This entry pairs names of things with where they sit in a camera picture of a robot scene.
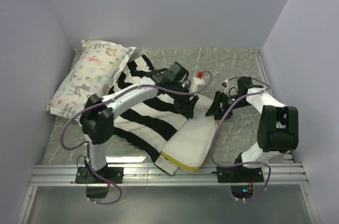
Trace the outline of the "black white striped pillowcase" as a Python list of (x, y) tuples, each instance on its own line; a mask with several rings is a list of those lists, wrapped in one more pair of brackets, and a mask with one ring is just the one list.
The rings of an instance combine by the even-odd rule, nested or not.
[[(154, 66), (146, 55), (127, 63), (117, 82), (108, 94), (116, 93), (138, 83)], [(141, 102), (114, 120), (114, 133), (129, 144), (139, 148), (155, 166), (169, 175), (179, 168), (162, 156), (167, 142), (188, 122), (174, 108), (174, 100), (168, 94)]]

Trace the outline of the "white pillow yellow edge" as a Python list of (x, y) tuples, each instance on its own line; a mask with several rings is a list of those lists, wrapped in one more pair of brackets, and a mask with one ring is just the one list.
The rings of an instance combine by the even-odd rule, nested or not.
[(193, 119), (188, 120), (162, 149), (161, 155), (179, 168), (197, 171), (204, 164), (217, 128), (214, 117), (206, 116), (211, 104), (210, 98), (199, 95)]

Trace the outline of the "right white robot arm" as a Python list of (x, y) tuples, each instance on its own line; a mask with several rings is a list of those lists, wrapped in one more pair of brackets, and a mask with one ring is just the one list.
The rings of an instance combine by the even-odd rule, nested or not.
[(260, 114), (256, 143), (249, 150), (239, 154), (230, 165), (212, 162), (220, 168), (233, 168), (238, 181), (246, 181), (252, 169), (265, 166), (272, 157), (295, 150), (299, 143), (299, 113), (294, 106), (287, 106), (269, 94), (270, 86), (258, 79), (235, 77), (237, 93), (229, 95), (217, 91), (207, 117), (223, 123), (231, 118), (234, 109), (253, 106)]

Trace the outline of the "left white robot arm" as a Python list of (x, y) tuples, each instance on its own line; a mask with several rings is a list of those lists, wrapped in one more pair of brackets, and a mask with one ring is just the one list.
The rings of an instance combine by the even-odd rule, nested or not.
[(79, 122), (88, 143), (85, 165), (93, 182), (106, 178), (106, 142), (114, 135), (142, 150), (167, 174), (176, 172), (177, 166), (161, 151), (193, 118), (199, 96), (185, 83), (188, 75), (177, 62), (160, 70), (133, 62), (109, 95), (88, 98)]

